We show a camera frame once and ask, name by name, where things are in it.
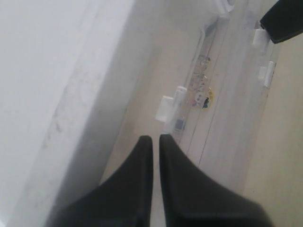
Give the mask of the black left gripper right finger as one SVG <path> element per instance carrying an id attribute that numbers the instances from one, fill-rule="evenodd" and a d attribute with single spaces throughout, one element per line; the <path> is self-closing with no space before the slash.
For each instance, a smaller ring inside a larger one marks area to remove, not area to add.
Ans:
<path id="1" fill-rule="evenodd" d="M 168 227 L 272 227 L 263 208 L 197 168 L 173 137 L 159 138 L 160 183 Z"/>

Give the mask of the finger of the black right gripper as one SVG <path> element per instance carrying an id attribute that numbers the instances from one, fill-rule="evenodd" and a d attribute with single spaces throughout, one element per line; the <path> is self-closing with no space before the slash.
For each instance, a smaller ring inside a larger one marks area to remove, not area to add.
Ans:
<path id="1" fill-rule="evenodd" d="M 279 0 L 262 17 L 260 25 L 273 43 L 281 43 L 303 33 L 303 1 Z"/>

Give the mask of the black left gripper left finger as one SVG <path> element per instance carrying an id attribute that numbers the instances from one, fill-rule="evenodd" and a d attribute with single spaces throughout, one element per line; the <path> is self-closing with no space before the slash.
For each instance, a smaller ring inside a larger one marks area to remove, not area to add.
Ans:
<path id="1" fill-rule="evenodd" d="M 153 189 L 153 147 L 140 136 L 124 163 L 98 188 L 60 210 L 50 227 L 148 227 Z"/>

